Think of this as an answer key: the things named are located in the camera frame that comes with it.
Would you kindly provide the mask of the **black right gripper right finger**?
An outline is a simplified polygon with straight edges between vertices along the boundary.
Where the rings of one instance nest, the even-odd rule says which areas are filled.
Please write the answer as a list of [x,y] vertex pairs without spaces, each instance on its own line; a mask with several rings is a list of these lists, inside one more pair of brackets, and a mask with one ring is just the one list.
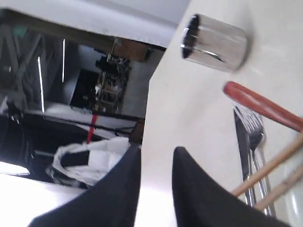
[[213,180],[184,147],[173,153],[172,193],[179,227],[285,227]]

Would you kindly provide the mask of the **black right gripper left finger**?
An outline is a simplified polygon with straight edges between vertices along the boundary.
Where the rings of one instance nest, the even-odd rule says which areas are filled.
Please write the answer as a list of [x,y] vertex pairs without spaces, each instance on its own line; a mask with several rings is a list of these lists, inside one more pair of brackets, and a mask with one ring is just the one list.
[[74,200],[34,218],[31,227],[133,227],[141,183],[141,151],[130,147],[115,167]]

